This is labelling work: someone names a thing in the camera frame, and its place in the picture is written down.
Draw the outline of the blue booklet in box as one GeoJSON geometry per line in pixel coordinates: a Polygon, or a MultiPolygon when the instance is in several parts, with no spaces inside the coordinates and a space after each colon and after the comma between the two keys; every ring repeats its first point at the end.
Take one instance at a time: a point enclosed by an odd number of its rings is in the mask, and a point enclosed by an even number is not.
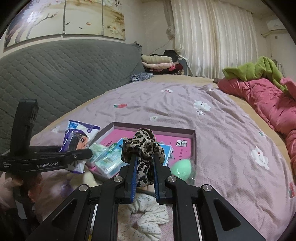
{"type": "MultiPolygon", "coordinates": [[[[166,156],[163,165],[168,166],[168,162],[169,162],[169,158],[170,158],[170,155],[171,155],[172,147],[171,147],[171,145],[166,145],[163,142],[160,142],[159,145],[163,148],[163,150],[165,152],[165,156],[166,156]]],[[[116,143],[115,148],[118,149],[121,152],[122,147],[123,147],[123,138],[118,140],[118,142],[116,143]]]]}

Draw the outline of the stack of folded clothes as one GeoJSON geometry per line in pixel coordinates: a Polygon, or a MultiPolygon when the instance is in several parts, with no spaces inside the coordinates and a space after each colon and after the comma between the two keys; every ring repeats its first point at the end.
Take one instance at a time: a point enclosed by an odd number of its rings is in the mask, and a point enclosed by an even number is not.
{"type": "Polygon", "coordinates": [[[142,65],[147,73],[153,75],[184,75],[185,66],[174,50],[165,50],[162,55],[141,55],[142,65]]]}

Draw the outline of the lilac patterned bed sheet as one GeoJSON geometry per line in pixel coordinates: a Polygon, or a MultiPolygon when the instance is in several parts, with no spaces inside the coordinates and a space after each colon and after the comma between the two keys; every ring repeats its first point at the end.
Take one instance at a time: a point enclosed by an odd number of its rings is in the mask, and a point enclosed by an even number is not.
{"type": "Polygon", "coordinates": [[[293,177],[272,139],[211,85],[143,81],[111,90],[36,134],[34,146],[62,144],[69,120],[164,126],[196,133],[195,184],[210,184],[266,240],[277,240],[295,213],[293,177]]]}

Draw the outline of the white air conditioner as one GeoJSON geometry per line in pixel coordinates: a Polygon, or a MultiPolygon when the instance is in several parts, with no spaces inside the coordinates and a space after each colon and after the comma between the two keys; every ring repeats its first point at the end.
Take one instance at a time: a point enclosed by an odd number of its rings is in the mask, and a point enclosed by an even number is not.
{"type": "Polygon", "coordinates": [[[270,31],[285,30],[285,26],[279,19],[274,19],[266,22],[270,31]]]}

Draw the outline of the blue patterned cloth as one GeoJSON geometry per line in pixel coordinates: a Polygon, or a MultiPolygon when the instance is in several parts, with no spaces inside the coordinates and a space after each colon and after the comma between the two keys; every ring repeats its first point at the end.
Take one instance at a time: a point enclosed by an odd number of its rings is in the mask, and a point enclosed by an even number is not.
{"type": "Polygon", "coordinates": [[[133,82],[145,81],[145,80],[148,80],[148,79],[150,79],[152,77],[153,77],[152,73],[141,72],[141,73],[138,73],[138,74],[133,74],[130,77],[129,82],[133,83],[133,82]]]}

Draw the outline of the green tissue packet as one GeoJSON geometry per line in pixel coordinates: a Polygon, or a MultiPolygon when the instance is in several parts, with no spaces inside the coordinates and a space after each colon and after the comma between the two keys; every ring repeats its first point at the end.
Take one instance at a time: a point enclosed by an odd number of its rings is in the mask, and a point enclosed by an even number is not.
{"type": "Polygon", "coordinates": [[[87,160],[86,165],[98,179],[110,179],[127,165],[121,159],[122,144],[120,143],[112,143],[109,146],[93,143],[89,149],[92,150],[92,157],[87,160]]]}

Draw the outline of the leopard print scrunchie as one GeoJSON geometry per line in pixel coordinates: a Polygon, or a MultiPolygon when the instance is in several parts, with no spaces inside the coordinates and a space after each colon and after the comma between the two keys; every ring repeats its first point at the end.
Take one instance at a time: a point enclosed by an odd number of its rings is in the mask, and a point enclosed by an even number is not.
{"type": "Polygon", "coordinates": [[[133,138],[123,140],[121,160],[129,163],[133,154],[138,156],[137,187],[153,184],[152,158],[157,155],[162,165],[166,154],[160,144],[156,142],[156,137],[150,129],[140,128],[135,132],[133,138]]]}

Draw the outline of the green fleece garment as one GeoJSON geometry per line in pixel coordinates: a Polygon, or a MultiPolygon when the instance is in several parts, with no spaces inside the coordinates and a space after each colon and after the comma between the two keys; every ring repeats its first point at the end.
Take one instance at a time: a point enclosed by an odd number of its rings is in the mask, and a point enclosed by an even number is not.
{"type": "Polygon", "coordinates": [[[242,81],[250,81],[265,78],[283,92],[287,92],[286,85],[280,83],[283,75],[275,63],[265,56],[259,57],[256,63],[249,62],[235,68],[226,67],[222,69],[222,72],[228,80],[237,78],[242,81]]]}

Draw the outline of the cartoon character snack packet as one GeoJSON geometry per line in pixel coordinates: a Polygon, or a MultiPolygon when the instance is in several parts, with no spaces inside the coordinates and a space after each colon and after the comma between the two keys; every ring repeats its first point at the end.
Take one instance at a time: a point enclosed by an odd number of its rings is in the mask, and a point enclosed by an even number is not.
{"type": "Polygon", "coordinates": [[[99,131],[100,126],[69,120],[60,152],[87,149],[99,131]]]}

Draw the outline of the pink quilted duvet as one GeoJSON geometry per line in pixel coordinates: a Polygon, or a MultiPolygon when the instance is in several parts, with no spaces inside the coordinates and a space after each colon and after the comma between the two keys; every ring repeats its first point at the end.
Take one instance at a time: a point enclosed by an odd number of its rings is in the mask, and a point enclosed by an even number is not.
{"type": "Polygon", "coordinates": [[[285,140],[292,173],[295,174],[295,82],[282,78],[287,91],[277,88],[270,80],[262,78],[240,81],[222,79],[218,88],[226,94],[244,99],[256,113],[285,140]]]}

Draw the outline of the floral wall painting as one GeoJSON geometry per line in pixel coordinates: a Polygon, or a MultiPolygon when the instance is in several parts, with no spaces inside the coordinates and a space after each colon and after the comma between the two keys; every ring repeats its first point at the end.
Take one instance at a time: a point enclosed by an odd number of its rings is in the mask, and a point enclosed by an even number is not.
{"type": "Polygon", "coordinates": [[[125,40],[121,1],[29,1],[6,30],[4,47],[57,35],[98,35],[125,40]]]}

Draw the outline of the cream striped curtain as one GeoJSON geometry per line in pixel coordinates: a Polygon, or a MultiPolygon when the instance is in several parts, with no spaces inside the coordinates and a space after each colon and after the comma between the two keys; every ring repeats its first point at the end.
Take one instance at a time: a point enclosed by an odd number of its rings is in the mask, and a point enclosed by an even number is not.
{"type": "Polygon", "coordinates": [[[192,76],[223,78],[224,68],[257,60],[250,11],[222,1],[171,1],[171,7],[175,51],[192,76]]]}

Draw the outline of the grey quilted headboard cover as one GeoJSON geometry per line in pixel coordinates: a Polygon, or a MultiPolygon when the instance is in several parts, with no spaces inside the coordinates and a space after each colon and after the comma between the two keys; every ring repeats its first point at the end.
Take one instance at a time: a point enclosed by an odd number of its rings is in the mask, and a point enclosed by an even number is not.
{"type": "Polygon", "coordinates": [[[34,133],[144,71],[142,48],[105,40],[46,42],[1,58],[1,152],[10,148],[19,101],[35,99],[34,133]]]}

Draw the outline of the white floral scrunchie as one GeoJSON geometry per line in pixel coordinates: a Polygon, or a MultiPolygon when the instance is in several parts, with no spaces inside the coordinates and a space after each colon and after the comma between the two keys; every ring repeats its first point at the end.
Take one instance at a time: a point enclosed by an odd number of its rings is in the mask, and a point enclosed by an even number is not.
{"type": "Polygon", "coordinates": [[[160,240],[162,238],[160,225],[165,225],[169,221],[165,205],[159,205],[150,195],[137,193],[128,209],[132,214],[141,214],[136,221],[137,228],[132,231],[132,240],[160,240]]]}

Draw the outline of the shallow pink-lined box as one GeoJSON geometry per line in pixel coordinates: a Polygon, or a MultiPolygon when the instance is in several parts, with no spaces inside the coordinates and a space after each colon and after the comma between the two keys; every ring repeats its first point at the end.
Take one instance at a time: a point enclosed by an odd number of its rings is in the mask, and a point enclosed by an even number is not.
{"type": "MultiPolygon", "coordinates": [[[[171,145],[172,151],[167,167],[170,168],[175,162],[181,159],[191,160],[192,171],[190,178],[186,182],[193,185],[196,175],[196,135],[194,130],[112,122],[97,134],[93,143],[109,146],[112,143],[117,143],[121,138],[123,138],[123,140],[133,138],[135,132],[140,128],[150,129],[158,143],[163,142],[166,145],[171,145]]],[[[107,179],[99,178],[98,180],[103,182],[107,179]]]]}

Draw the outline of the mint green sponge egg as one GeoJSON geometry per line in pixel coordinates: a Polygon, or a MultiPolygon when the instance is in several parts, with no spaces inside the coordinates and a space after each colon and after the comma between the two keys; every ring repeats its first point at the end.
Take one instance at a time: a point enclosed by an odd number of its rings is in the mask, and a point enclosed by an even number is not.
{"type": "Polygon", "coordinates": [[[190,159],[181,159],[170,167],[171,173],[182,179],[183,181],[187,181],[190,178],[192,171],[192,164],[190,159]]]}

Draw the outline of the cream plush bear purple bow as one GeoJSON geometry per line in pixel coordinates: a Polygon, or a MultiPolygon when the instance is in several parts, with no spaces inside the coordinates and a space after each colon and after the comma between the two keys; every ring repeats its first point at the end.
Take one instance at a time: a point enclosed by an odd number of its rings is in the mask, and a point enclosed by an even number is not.
{"type": "Polygon", "coordinates": [[[76,189],[83,184],[88,185],[89,187],[100,185],[89,170],[86,170],[83,174],[69,173],[67,174],[67,180],[73,189],[76,189]]]}

